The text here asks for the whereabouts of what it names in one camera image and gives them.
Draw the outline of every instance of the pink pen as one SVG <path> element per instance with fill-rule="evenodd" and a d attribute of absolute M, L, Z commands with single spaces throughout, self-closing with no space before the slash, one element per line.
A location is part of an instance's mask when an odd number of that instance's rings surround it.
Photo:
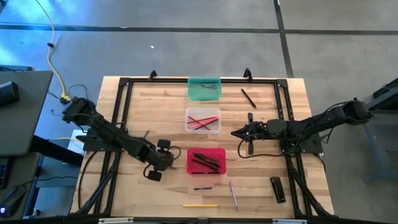
<path fill-rule="evenodd" d="M 202 123 L 199 123 L 199 124 L 196 124 L 196 125 L 192 126 L 191 129 L 194 129 L 194 128 L 197 128 L 197 127 L 200 127 L 200 126 L 204 126 L 204 125 L 206 125 L 208 123 L 211 123 L 211 122 L 213 122 L 214 120 L 217 120 L 217 119 L 218 119 L 218 117 L 215 116 L 213 119 L 210 119 L 208 121 L 205 121 L 205 122 L 202 122 Z"/>
<path fill-rule="evenodd" d="M 232 182 L 229 183 L 229 187 L 231 187 L 232 196 L 234 197 L 235 208 L 236 208 L 236 211 L 238 211 L 238 202 L 236 201 L 234 185 L 232 184 Z"/>

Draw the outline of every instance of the black marker on table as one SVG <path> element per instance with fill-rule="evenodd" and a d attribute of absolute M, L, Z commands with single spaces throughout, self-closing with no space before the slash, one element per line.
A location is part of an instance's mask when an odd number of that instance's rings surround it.
<path fill-rule="evenodd" d="M 194 190 L 211 190 L 213 189 L 212 187 L 196 187 Z"/>
<path fill-rule="evenodd" d="M 250 101 L 250 104 L 251 104 L 254 108 L 257 108 L 256 104 L 254 104 L 254 102 L 250 99 L 249 95 L 248 95 L 243 89 L 241 89 L 241 90 L 242 90 L 242 93 L 244 94 L 244 96 Z"/>

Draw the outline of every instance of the clear plastic bin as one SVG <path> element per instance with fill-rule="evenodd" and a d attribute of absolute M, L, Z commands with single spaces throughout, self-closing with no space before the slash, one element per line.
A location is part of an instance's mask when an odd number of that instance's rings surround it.
<path fill-rule="evenodd" d="M 192 134 L 217 134 L 221 130 L 221 110 L 218 108 L 188 108 L 185 130 Z"/>

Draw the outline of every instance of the wooden tabletop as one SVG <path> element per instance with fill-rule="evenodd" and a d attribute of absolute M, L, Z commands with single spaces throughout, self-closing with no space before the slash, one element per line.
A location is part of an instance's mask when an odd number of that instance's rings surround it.
<path fill-rule="evenodd" d="M 111 120 L 120 77 L 104 77 L 97 110 Z M 294 117 L 301 120 L 311 116 L 304 80 L 288 78 Z M 244 88 L 257 104 L 254 109 L 241 92 Z M 119 119 L 123 110 L 126 90 L 122 98 Z M 184 128 L 185 110 L 189 107 L 219 108 L 221 131 L 218 134 L 188 134 Z M 223 218 L 292 218 L 294 217 L 289 180 L 284 157 L 255 157 L 241 159 L 237 154 L 240 139 L 230 133 L 242 128 L 252 112 L 255 121 L 278 118 L 275 94 L 269 84 L 227 84 L 222 86 L 219 101 L 190 101 L 186 83 L 135 83 L 132 89 L 127 128 L 133 136 L 143 136 L 149 130 L 148 140 L 156 144 L 159 139 L 169 139 L 172 145 L 182 148 L 182 155 L 174 162 L 175 170 L 163 172 L 160 182 L 146 179 L 142 171 L 147 164 L 122 154 L 114 195 L 112 216 L 129 217 L 223 217 Z M 226 151 L 225 175 L 188 175 L 187 150 L 192 147 L 221 147 Z M 247 144 L 241 153 L 246 154 Z M 277 141 L 255 141 L 254 153 L 279 154 Z M 98 185 L 104 153 L 99 152 L 87 167 L 81 186 L 84 203 Z M 333 213 L 325 172 L 319 158 L 303 155 L 307 184 L 323 207 Z M 279 176 L 287 197 L 278 204 L 269 177 Z M 239 211 L 229 189 L 234 184 Z M 194 187 L 213 187 L 212 190 L 193 190 Z M 302 194 L 298 190 L 302 205 Z M 108 188 L 103 197 L 104 209 Z M 184 208 L 184 204 L 217 204 L 216 208 Z M 77 190 L 71 212 L 77 210 Z"/>

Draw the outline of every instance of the concrete floor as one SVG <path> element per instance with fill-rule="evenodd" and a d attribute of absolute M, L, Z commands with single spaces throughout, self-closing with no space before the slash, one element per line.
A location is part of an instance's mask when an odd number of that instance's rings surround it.
<path fill-rule="evenodd" d="M 41 0 L 57 25 L 112 27 L 194 27 L 277 29 L 272 0 Z M 286 29 L 397 30 L 395 0 L 280 0 Z M 9 0 L 0 24 L 48 24 L 35 1 Z M 49 70 L 51 32 L 0 30 L 0 63 Z M 246 67 L 255 77 L 287 77 L 279 34 L 194 32 L 56 32 L 52 62 L 66 86 L 84 84 L 96 101 L 105 75 L 231 76 Z M 384 83 L 397 78 L 398 35 L 287 34 L 294 77 L 304 78 L 312 113 L 358 97 L 370 100 Z M 60 94 L 54 77 L 50 89 Z M 84 96 L 83 89 L 73 93 Z M 70 136 L 76 127 L 59 116 L 63 107 L 48 96 L 36 133 Z M 344 218 L 398 223 L 398 181 L 365 184 L 374 172 L 361 127 L 336 128 L 324 146 L 326 175 L 335 213 Z M 57 189 L 59 193 L 73 189 Z M 44 192 L 41 197 L 51 193 Z M 60 200 L 47 214 L 69 209 Z"/>

